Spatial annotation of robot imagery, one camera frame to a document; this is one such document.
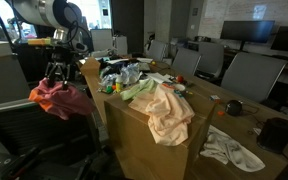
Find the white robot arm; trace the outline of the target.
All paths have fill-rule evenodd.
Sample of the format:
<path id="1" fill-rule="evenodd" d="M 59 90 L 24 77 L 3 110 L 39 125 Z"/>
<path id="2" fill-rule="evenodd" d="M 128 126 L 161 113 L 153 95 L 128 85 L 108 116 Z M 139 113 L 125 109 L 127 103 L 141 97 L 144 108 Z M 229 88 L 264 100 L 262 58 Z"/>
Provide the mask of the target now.
<path id="1" fill-rule="evenodd" d="M 72 58 L 88 52 L 83 43 L 80 8 L 67 0 L 5 0 L 21 21 L 52 27 L 54 34 L 46 46 L 53 49 L 45 71 L 47 86 L 53 88 L 57 80 L 62 89 L 68 88 Z"/>

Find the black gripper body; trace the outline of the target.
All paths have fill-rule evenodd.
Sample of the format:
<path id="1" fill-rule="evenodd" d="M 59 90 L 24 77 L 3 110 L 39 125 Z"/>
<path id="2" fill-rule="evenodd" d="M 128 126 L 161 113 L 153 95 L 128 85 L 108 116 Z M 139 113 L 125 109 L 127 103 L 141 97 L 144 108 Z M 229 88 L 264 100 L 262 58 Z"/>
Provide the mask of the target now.
<path id="1" fill-rule="evenodd" d="M 48 62 L 45 77 L 50 81 L 67 81 L 71 69 L 71 53 L 68 49 L 55 47 Z"/>

